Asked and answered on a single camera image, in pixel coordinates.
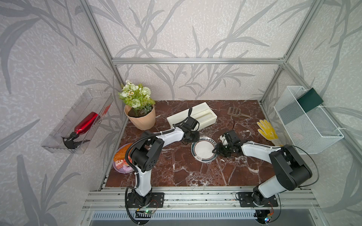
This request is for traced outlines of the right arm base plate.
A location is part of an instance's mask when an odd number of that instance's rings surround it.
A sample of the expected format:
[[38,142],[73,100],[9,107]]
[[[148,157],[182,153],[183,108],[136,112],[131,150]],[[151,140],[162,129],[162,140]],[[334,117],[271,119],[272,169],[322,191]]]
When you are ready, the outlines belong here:
[[255,194],[254,192],[238,192],[235,198],[239,201],[241,207],[278,207],[278,200],[276,196],[265,198],[262,195]]

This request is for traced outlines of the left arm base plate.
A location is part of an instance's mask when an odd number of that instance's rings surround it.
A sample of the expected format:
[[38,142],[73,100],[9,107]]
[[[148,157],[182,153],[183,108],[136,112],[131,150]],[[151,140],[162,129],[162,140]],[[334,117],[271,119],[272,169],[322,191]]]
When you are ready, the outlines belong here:
[[164,205],[165,193],[151,192],[146,196],[140,196],[136,192],[127,194],[125,199],[128,208],[152,207],[162,208]]

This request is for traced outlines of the cream plastic wrap dispenser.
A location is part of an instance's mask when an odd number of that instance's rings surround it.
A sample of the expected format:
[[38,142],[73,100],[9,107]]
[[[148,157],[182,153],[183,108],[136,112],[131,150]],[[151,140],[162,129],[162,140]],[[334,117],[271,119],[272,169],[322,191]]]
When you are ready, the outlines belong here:
[[[184,110],[167,117],[166,119],[172,127],[174,124],[177,124],[186,119],[188,117],[188,113],[188,110]],[[217,121],[217,115],[212,111],[206,102],[193,106],[190,116],[200,123],[199,130],[211,126]]]

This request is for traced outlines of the terracotta flower pot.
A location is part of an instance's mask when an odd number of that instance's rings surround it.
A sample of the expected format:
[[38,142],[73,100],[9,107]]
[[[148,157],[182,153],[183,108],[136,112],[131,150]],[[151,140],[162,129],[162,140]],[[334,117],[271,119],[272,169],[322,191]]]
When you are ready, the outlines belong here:
[[138,118],[131,117],[129,115],[129,112],[131,111],[132,108],[128,105],[126,105],[124,107],[124,113],[126,114],[128,119],[133,123],[133,125],[136,128],[138,128],[139,130],[142,130],[142,131],[147,131],[156,124],[155,106],[153,105],[152,107],[153,108],[152,108],[151,112],[143,117],[138,117]]

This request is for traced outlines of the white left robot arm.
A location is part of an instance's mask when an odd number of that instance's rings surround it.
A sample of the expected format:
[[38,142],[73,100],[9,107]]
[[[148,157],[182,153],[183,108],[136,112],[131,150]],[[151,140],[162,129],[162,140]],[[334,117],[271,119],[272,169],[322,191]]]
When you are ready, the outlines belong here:
[[126,151],[125,160],[134,169],[136,185],[134,192],[141,198],[151,194],[151,171],[156,165],[162,149],[172,143],[182,141],[183,143],[198,142],[200,138],[198,131],[184,127],[152,133],[146,131],[141,138],[135,141]]

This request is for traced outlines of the white green artificial flowers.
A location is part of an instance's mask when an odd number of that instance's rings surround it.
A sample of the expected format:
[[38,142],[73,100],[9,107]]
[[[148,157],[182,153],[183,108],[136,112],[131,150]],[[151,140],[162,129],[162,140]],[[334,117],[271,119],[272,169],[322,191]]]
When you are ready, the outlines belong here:
[[131,117],[146,116],[154,108],[155,101],[151,98],[150,88],[143,86],[141,83],[136,85],[126,80],[118,96],[131,108],[129,111]]

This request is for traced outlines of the clear wall-mounted plastic bin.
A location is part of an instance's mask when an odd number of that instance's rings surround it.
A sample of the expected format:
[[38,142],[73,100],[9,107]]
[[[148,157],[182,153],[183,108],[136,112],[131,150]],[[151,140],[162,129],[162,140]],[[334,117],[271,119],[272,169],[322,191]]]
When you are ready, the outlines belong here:
[[[75,150],[66,148],[62,137],[68,137],[73,132],[74,127],[90,112],[99,114],[106,106],[112,105],[114,101],[113,95],[108,92],[86,89],[85,92],[77,99],[70,108],[61,122],[55,129],[45,138],[41,147],[50,153],[66,153],[66,154],[83,154],[85,153],[90,142],[83,143]],[[95,123],[92,128],[81,135],[76,141],[84,139],[92,140],[101,122]]]

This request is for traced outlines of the red spray bottle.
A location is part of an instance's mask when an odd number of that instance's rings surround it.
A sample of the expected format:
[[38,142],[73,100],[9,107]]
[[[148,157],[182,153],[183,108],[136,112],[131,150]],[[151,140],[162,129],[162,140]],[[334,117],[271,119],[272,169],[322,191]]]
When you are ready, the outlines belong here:
[[85,116],[75,127],[73,132],[70,133],[68,137],[62,137],[63,143],[66,148],[75,150],[81,146],[83,143],[90,142],[88,139],[82,141],[76,141],[81,135],[86,134],[95,123],[100,123],[101,118],[107,113],[111,104],[105,107],[99,114],[95,112],[90,112]]

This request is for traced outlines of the yellow rubber glove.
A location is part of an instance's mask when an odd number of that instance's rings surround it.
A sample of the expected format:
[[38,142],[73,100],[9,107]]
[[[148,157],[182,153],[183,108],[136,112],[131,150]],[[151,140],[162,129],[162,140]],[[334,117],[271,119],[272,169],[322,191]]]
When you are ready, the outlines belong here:
[[269,141],[279,139],[275,129],[272,127],[271,123],[267,120],[260,120],[257,122],[259,129],[257,130],[265,139]]

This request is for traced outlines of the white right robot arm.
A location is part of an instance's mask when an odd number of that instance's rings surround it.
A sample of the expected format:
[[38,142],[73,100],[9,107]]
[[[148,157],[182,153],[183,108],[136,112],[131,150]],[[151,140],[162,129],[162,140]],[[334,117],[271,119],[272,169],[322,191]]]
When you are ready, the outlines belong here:
[[224,157],[229,157],[233,153],[241,154],[272,165],[275,176],[253,189],[253,200],[258,205],[274,195],[295,190],[313,176],[312,170],[291,145],[267,146],[253,141],[224,145],[220,142],[213,153]]

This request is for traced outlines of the brown slotted spatula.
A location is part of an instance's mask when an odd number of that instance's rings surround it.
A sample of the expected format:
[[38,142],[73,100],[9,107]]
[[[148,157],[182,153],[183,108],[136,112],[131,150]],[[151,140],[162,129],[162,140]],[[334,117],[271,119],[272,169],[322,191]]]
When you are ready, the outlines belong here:
[[237,107],[229,107],[227,115],[234,116],[234,117],[241,117],[242,116],[242,117],[251,118],[250,115],[243,114],[241,112],[241,109],[237,108]]

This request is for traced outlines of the purple plate with food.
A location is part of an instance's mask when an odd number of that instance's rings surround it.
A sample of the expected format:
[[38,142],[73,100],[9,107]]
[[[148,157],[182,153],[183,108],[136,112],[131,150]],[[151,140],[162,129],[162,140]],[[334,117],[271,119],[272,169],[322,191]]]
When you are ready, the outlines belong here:
[[118,151],[115,153],[113,157],[113,167],[114,169],[119,173],[131,173],[134,171],[134,169],[129,166],[127,161],[125,160],[125,154],[128,148],[132,145],[132,143],[128,143],[123,145],[118,149]]

